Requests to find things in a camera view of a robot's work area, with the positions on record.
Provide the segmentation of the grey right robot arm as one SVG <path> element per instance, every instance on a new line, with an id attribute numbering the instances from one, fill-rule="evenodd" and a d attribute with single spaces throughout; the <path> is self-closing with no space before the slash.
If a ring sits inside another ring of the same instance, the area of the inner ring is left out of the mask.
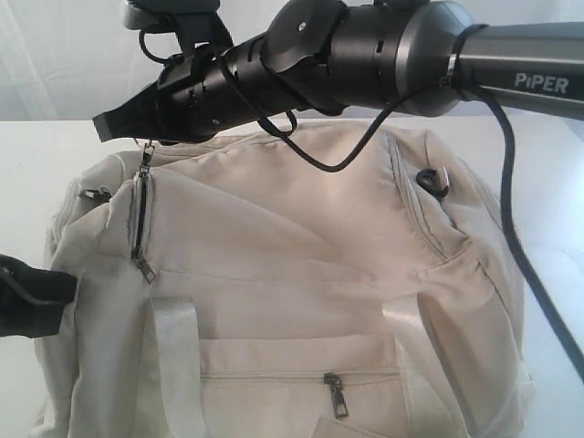
<path id="1" fill-rule="evenodd" d="M 195 143 L 291 110 L 349 107 L 436 117 L 474 98 L 579 120 L 583 25 L 477 24 L 452 1 L 290 1 L 266 32 L 235 45 L 216 1 L 130 1 L 141 37 L 173 33 L 181 51 L 150 86 L 99 114 L 102 141 Z"/>

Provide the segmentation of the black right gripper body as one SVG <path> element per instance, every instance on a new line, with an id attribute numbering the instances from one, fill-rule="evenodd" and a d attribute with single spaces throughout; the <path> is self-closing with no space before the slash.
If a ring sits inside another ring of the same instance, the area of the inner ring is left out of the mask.
<path id="1" fill-rule="evenodd" d="M 222 60 L 244 95 L 239 96 L 225 79 L 210 48 L 200 57 L 165 68 L 156 82 L 138 95 L 140 126 L 133 134 L 165 143 L 197 143 L 223 131 L 256 121 L 253 103 L 265 117 L 284 113 L 290 127 L 297 127 L 291 111 L 299 105 L 286 84 L 262 64 L 263 36 L 256 36 L 222 53 Z"/>

